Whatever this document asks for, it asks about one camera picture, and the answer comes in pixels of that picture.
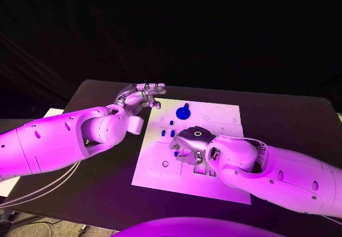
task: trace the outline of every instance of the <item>table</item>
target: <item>table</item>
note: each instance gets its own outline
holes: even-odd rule
[[[65,113],[114,102],[127,83],[84,81]],[[299,151],[342,168],[342,124],[324,98],[168,86],[168,99],[240,105],[246,137]],[[148,121],[151,108],[139,114]],[[64,185],[13,210],[107,229],[126,229],[145,221],[198,216],[236,221],[286,236],[341,236],[341,225],[322,216],[293,212],[252,197],[253,205],[133,186],[145,137],[127,133],[123,142],[81,162]],[[35,191],[68,170],[22,177],[9,199]]]

